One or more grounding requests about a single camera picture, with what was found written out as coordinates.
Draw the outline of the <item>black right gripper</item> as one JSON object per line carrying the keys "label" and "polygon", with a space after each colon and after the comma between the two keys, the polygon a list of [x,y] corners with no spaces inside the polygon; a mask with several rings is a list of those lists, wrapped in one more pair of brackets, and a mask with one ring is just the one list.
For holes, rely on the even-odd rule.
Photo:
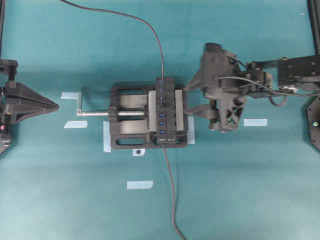
{"label": "black right gripper", "polygon": [[184,91],[200,88],[209,103],[183,112],[209,119],[210,130],[229,132],[237,129],[246,100],[237,93],[239,82],[234,77],[240,68],[236,55],[222,48],[207,48],[201,57],[200,68],[202,71],[197,71]]}

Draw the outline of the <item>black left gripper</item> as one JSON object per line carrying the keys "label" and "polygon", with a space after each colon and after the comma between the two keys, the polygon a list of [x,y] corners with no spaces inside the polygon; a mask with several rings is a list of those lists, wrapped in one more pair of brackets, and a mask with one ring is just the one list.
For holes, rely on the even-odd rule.
{"label": "black left gripper", "polygon": [[[0,73],[8,76],[4,87],[0,88],[0,149],[7,150],[12,142],[12,124],[23,120],[56,112],[59,105],[40,95],[22,83],[16,83],[18,62],[16,60],[1,59]],[[13,96],[28,101],[33,105],[17,104],[9,106],[9,89],[13,89]]]}

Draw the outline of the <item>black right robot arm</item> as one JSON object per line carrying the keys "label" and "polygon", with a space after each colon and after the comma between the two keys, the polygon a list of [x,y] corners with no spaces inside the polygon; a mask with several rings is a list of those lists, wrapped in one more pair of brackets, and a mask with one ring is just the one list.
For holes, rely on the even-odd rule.
{"label": "black right robot arm", "polygon": [[297,90],[309,91],[304,96],[320,94],[320,57],[282,57],[270,61],[251,61],[245,64],[235,54],[221,45],[205,45],[200,68],[184,88],[200,89],[208,104],[201,104],[184,113],[209,120],[212,131],[229,132],[238,128],[246,105],[246,97],[254,99],[282,96],[278,106],[286,103],[288,96],[298,96]]}

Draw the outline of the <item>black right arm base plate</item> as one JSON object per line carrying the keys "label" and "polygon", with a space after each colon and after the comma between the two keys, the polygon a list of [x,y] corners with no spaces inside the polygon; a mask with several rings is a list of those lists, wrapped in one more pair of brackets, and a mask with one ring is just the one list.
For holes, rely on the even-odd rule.
{"label": "black right arm base plate", "polygon": [[308,99],[301,108],[303,140],[318,153],[320,152],[320,97]]}

